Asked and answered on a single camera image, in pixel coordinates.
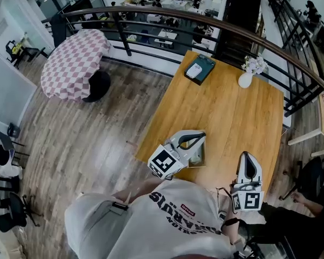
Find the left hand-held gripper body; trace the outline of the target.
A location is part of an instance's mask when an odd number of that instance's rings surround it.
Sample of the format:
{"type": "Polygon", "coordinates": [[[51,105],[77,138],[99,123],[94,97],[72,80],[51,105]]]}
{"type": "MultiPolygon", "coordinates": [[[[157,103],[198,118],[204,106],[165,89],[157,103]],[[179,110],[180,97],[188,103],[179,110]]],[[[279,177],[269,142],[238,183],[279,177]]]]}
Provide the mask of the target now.
{"type": "Polygon", "coordinates": [[[205,140],[205,131],[178,131],[157,147],[147,166],[162,180],[172,179],[184,168],[204,167],[205,140]]]}

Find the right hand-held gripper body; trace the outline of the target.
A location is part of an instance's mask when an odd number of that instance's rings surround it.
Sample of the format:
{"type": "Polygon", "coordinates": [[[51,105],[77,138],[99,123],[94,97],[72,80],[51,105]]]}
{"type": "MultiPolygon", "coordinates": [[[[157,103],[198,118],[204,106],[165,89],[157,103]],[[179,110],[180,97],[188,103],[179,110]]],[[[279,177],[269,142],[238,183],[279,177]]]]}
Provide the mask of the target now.
{"type": "Polygon", "coordinates": [[[262,190],[262,168],[259,164],[258,174],[254,180],[249,180],[244,173],[244,153],[242,152],[237,168],[237,178],[232,185],[231,199],[233,212],[258,211],[261,209],[264,191],[262,190]]]}

